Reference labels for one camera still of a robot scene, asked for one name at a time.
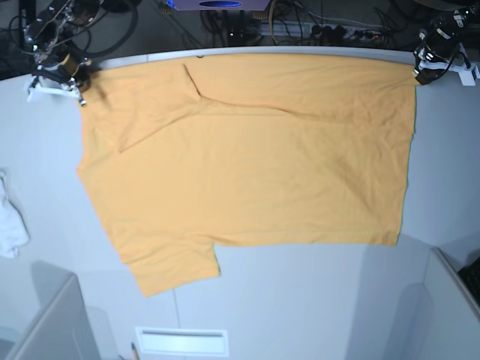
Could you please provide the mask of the orange T-shirt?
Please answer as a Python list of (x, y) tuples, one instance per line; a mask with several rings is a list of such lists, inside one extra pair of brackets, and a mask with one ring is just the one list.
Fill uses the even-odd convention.
[(99, 71), (84, 96), (77, 173), (145, 296), (217, 277), (215, 245), (397, 243), (416, 115), (405, 64), (177, 58)]

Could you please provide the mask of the blue grey device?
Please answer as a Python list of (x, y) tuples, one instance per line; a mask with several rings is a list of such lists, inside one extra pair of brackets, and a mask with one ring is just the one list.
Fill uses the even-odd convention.
[(173, 0), (167, 1), (177, 11), (233, 10), (264, 11), (270, 0)]

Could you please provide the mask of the white cloth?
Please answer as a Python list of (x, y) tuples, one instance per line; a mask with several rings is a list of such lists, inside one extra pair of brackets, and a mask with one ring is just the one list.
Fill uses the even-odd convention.
[(1, 257), (17, 258), (20, 248), (29, 241), (23, 217), (9, 197), (7, 173), (1, 169)]

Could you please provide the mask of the black keyboard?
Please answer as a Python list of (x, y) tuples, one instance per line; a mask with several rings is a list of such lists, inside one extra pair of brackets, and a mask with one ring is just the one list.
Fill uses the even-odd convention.
[(477, 302), (480, 297), (480, 258), (463, 267), (459, 272), (461, 280)]

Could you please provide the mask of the grey box right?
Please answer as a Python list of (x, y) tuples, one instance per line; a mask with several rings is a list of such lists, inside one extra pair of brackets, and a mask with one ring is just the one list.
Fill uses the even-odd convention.
[(479, 306), (440, 250), (402, 293), (391, 335), (392, 359), (479, 358)]

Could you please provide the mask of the grey box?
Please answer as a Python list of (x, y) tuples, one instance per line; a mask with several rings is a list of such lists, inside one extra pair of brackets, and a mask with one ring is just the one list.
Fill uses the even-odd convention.
[(402, 293), (391, 335), (392, 359), (479, 358), (479, 306), (440, 250)]
[(70, 272), (13, 341), (1, 333), (2, 359), (100, 359), (78, 277)]

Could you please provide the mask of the grey box left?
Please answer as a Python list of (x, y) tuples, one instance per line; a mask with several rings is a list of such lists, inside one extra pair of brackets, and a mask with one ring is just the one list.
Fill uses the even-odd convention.
[(70, 272), (13, 341), (1, 333), (2, 359), (100, 359), (78, 277)]

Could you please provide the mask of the white paper label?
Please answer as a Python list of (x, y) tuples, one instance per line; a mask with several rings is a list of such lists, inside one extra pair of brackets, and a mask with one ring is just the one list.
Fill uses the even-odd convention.
[(168, 356), (228, 357), (226, 330), (136, 327), (139, 350)]

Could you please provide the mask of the pencil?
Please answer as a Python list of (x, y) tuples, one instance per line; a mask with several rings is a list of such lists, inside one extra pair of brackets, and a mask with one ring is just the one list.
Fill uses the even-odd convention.
[(133, 359), (134, 360), (140, 360), (140, 356), (137, 352), (137, 348), (135, 347), (134, 343), (131, 344), (131, 350), (132, 350), (132, 353), (133, 353)]

